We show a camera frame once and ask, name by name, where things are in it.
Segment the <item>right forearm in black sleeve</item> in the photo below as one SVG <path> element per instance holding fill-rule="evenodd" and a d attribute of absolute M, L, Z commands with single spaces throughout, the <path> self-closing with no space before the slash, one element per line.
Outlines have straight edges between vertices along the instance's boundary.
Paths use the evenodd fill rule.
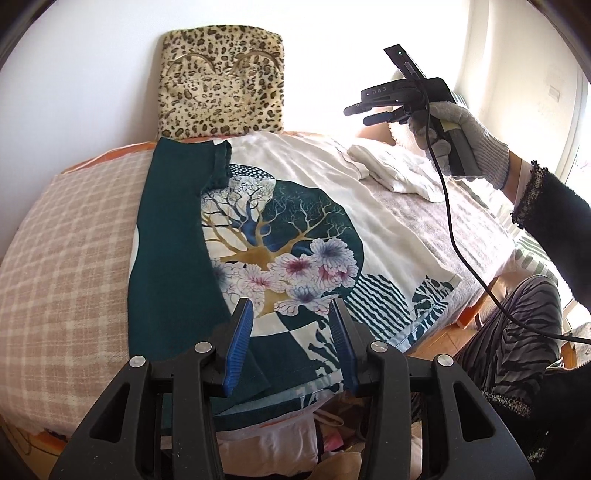
<path fill-rule="evenodd" d="M 513 203 L 512 220 L 533 237 L 579 304 L 590 306 L 590 206 L 548 169 L 508 153 L 499 162 L 500 188 Z M 532 276 L 504 301 L 516 320 L 562 331 L 557 287 Z"/>

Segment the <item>right hand in white glove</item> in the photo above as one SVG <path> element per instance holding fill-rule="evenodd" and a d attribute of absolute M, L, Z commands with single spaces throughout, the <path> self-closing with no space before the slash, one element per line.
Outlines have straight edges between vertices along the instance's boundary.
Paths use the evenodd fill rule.
<path fill-rule="evenodd" d="M 417 146 L 435 161 L 445 176 L 460 176 L 452 166 L 452 153 L 464 160 L 463 173 L 483 178 L 496 190 L 505 187 L 510 170 L 510 150 L 494 137 L 465 107 L 452 102 L 432 102 L 430 112 L 417 111 L 409 129 Z"/>

